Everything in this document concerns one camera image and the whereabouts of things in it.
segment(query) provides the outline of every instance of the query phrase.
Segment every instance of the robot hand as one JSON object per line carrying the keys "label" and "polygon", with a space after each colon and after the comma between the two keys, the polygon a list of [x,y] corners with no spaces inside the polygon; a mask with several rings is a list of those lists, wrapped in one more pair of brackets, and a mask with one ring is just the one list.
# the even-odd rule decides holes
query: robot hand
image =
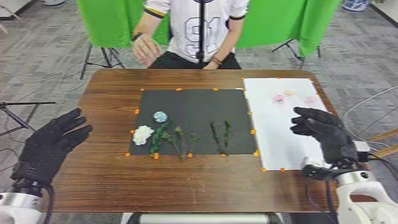
{"label": "robot hand", "polygon": [[71,131],[84,123],[82,110],[64,114],[30,136],[20,156],[13,179],[30,179],[50,185],[68,153],[89,138],[93,126]]}
{"label": "robot hand", "polygon": [[292,119],[292,131],[299,135],[313,136],[322,145],[324,158],[329,164],[343,167],[357,162],[357,148],[347,134],[339,118],[325,111],[295,108],[300,117]]}

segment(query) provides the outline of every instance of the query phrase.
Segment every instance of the white flower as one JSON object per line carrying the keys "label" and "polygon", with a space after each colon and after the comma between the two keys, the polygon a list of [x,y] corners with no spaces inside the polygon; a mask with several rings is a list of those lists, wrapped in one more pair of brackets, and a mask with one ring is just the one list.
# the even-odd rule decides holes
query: white flower
{"label": "white flower", "polygon": [[153,129],[146,125],[139,127],[133,133],[135,145],[146,145],[146,140],[151,137],[153,132]]}

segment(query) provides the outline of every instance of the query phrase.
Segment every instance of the small flower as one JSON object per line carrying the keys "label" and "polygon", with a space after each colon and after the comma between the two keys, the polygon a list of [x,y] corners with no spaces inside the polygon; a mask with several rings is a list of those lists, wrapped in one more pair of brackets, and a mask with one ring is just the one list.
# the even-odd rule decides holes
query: small flower
{"label": "small flower", "polygon": [[155,132],[153,129],[146,125],[139,127],[133,134],[135,145],[146,144],[146,140],[151,137],[153,132]]}
{"label": "small flower", "polygon": [[153,114],[153,118],[155,118],[155,121],[158,123],[164,123],[167,121],[167,114],[165,112],[158,111],[155,114]]}

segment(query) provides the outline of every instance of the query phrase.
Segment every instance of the light stand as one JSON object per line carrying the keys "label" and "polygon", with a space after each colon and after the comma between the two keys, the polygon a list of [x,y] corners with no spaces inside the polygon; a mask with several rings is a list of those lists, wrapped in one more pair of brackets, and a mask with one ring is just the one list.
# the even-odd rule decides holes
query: light stand
{"label": "light stand", "polygon": [[204,20],[206,20],[206,3],[199,0],[199,51],[196,53],[196,58],[199,59],[199,66],[204,67]]}
{"label": "light stand", "polygon": [[[295,53],[295,50],[290,46],[290,42],[293,41],[295,39],[292,38],[279,46],[277,48],[272,50],[272,53],[286,46],[290,48],[290,51],[292,51],[292,54],[295,56],[295,59],[300,61],[300,70],[302,70],[302,67],[304,67],[304,63],[306,63],[306,57],[300,57],[299,54]],[[318,58],[322,58],[322,54],[320,54],[320,46],[316,47],[316,52],[318,52]]]}
{"label": "light stand", "polygon": [[[5,130],[4,133],[0,133],[0,137],[7,134],[11,134],[13,132],[16,132],[20,129],[27,128],[32,131],[36,131],[36,129],[32,128],[32,126],[29,125],[29,122],[32,120],[37,108],[41,105],[45,104],[55,104],[55,102],[34,102],[34,103],[0,103],[0,110],[4,111],[4,113],[7,114],[7,116],[11,117],[11,119],[16,121],[16,123],[20,124],[20,127],[13,128],[11,130]],[[9,110],[7,106],[21,106],[21,105],[34,105],[34,109],[30,111],[29,114],[29,118],[27,121],[18,117],[18,115],[13,113],[13,111]]]}
{"label": "light stand", "polygon": [[82,69],[82,74],[80,74],[80,80],[84,79],[87,65],[96,65],[96,66],[101,66],[103,68],[114,68],[117,65],[121,65],[121,67],[126,68],[123,63],[121,63],[121,59],[117,57],[119,52],[117,52],[117,50],[114,48],[109,48],[109,54],[107,54],[107,50],[101,47],[101,53],[103,53],[103,58],[105,58],[107,65],[98,64],[98,63],[89,61],[91,60],[91,51],[93,51],[93,44],[89,46],[89,51],[87,51],[87,56],[85,56],[85,61],[84,61],[84,69]]}

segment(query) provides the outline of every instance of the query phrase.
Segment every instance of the pink marking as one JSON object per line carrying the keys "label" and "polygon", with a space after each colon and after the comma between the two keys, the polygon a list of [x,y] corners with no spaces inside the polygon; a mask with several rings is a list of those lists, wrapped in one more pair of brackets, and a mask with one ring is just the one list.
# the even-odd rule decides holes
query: pink marking
{"label": "pink marking", "polygon": [[284,96],[283,95],[274,96],[274,102],[283,103],[283,101],[284,101]]}
{"label": "pink marking", "polygon": [[316,102],[316,97],[313,97],[313,96],[306,97],[304,102],[306,102],[308,104],[313,104],[313,103]]}

